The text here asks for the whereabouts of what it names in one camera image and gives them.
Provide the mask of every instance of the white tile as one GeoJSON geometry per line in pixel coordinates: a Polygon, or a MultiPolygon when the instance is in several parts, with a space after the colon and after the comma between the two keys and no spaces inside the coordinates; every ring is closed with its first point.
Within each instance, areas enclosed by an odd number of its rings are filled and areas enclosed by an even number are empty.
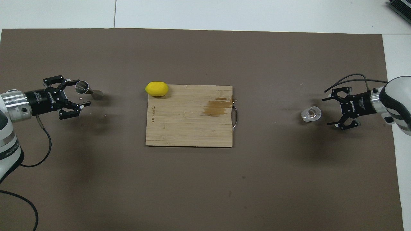
{"type": "MultiPolygon", "coordinates": [[[[411,75],[411,35],[383,35],[388,79],[411,75]]],[[[404,230],[411,230],[411,136],[393,125],[404,230]]]]}
{"type": "Polygon", "coordinates": [[[117,0],[116,28],[410,34],[387,0],[117,0]]]}
{"type": "Polygon", "coordinates": [[[115,0],[2,0],[0,29],[112,28],[114,13],[115,0]]]}

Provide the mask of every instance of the small glass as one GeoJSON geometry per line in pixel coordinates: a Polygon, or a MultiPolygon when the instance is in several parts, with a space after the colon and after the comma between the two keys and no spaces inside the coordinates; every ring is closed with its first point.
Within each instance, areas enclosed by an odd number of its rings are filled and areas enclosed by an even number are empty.
{"type": "Polygon", "coordinates": [[[310,107],[301,112],[302,120],[305,122],[316,121],[321,117],[321,110],[316,107],[310,107]]]}

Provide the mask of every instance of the metal handle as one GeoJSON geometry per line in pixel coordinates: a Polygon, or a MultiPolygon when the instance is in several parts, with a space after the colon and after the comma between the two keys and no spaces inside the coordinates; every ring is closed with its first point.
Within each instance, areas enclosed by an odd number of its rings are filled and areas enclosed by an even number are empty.
{"type": "Polygon", "coordinates": [[[238,121],[238,113],[237,113],[236,105],[234,104],[234,100],[233,100],[233,109],[236,111],[236,120],[233,124],[233,131],[234,131],[234,129],[236,128],[236,125],[237,125],[237,121],[238,121]]]}

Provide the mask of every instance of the robotic arm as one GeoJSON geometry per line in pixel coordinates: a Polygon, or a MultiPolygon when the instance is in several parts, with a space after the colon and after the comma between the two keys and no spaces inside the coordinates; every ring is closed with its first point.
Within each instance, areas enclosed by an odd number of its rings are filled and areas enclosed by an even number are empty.
{"type": "Polygon", "coordinates": [[[328,98],[340,102],[342,117],[339,121],[328,123],[341,130],[359,126],[359,116],[379,113],[388,124],[396,123],[407,135],[411,136],[411,76],[401,76],[389,81],[385,86],[367,92],[351,95],[351,87],[335,88],[328,98]],[[347,94],[345,98],[339,92],[347,94]],[[351,124],[344,123],[353,119],[351,124]]]}
{"type": "Polygon", "coordinates": [[[43,80],[45,89],[21,92],[9,90],[0,94],[0,183],[14,171],[24,159],[17,136],[13,131],[13,122],[30,119],[50,111],[59,110],[59,119],[67,119],[80,115],[90,101],[81,104],[70,102],[64,89],[75,85],[80,80],[65,79],[55,76],[43,80]]]}

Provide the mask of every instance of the yellow lemon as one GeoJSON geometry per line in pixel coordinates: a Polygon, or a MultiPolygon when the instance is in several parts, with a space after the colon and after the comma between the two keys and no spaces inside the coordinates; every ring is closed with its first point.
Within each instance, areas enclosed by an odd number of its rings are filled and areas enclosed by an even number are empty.
{"type": "Polygon", "coordinates": [[[169,87],[165,82],[150,82],[145,91],[151,96],[163,96],[169,91],[169,87]]]}

